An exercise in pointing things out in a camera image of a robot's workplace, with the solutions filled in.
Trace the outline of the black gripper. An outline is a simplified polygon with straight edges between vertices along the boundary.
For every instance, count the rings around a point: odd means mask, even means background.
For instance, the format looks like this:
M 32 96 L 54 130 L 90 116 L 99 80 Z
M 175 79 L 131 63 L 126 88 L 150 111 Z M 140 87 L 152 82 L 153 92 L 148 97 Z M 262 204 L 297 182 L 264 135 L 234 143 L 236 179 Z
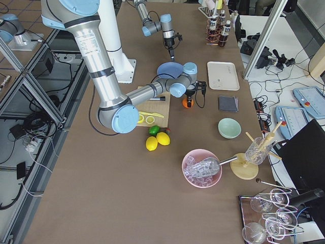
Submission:
M 170 57 L 171 57 L 171 61 L 174 61 L 175 60 L 175 55 L 174 55 L 174 46 L 175 45 L 175 41 L 174 41 L 174 38 L 171 37 L 171 38 L 164 38 L 164 47 L 169 50 L 169 54 L 170 54 Z
M 185 95 L 186 95 L 186 106 L 187 107 L 192 107 L 193 106 L 193 100 L 192 100 L 192 98 L 196 94 L 196 91 L 197 91 L 196 88 L 192 88 L 192 89 L 187 89 L 186 90 Z

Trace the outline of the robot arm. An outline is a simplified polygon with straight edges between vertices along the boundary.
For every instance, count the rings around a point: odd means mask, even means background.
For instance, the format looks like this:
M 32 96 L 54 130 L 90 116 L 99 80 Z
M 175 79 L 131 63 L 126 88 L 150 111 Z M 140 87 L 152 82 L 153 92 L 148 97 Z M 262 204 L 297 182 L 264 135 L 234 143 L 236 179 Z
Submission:
M 175 61 L 174 45 L 175 39 L 182 40 L 182 36 L 175 32 L 172 25 L 172 17 L 170 14 L 163 14 L 158 18 L 158 21 L 154 21 L 147 11 L 145 1 L 133 1 L 136 10 L 142 21 L 142 32 L 144 36 L 148 37 L 162 31 L 162 38 L 164 47 L 168 50 L 171 61 Z
M 197 80 L 196 64 L 185 63 L 175 79 L 159 78 L 123 94 L 115 74 L 117 65 L 106 42 L 119 38 L 112 1 L 42 1 L 41 8 L 44 25 L 74 36 L 101 99 L 97 119 L 116 133 L 129 133 L 137 126 L 137 105 L 163 92 L 179 98 Z

